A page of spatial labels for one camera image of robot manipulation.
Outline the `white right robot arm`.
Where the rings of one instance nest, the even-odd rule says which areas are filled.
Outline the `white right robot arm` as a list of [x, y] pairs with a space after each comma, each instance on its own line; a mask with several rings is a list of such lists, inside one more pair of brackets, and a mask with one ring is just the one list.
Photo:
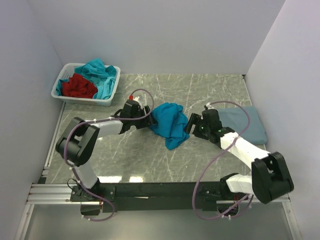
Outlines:
[[294, 190], [294, 183], [284, 156], [270, 153], [242, 138], [235, 130], [224, 127], [216, 109], [192, 113], [184, 131], [227, 150], [249, 169], [249, 175], [232, 173], [220, 179], [218, 195], [230, 200], [236, 194], [254, 195], [267, 204]]

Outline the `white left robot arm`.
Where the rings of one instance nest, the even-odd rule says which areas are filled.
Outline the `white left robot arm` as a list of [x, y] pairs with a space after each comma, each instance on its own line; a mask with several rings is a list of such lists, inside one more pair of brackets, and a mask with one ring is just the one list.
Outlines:
[[108, 118], [100, 120], [73, 118], [58, 139], [55, 150], [75, 171], [79, 185], [83, 187], [82, 195], [88, 201], [94, 201], [100, 195], [100, 180], [89, 159], [97, 139], [123, 134], [132, 126], [139, 130], [156, 124], [157, 121], [149, 106], [142, 107], [138, 101], [128, 99], [123, 108]]

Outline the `bright blue t shirt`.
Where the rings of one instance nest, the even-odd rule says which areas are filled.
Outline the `bright blue t shirt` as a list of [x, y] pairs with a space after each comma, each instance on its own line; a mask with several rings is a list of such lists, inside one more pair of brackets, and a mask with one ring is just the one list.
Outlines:
[[157, 124], [149, 128], [154, 134], [165, 138], [165, 147], [173, 150], [185, 142], [190, 135], [185, 132], [188, 118], [184, 108], [177, 103], [163, 103], [152, 111]]

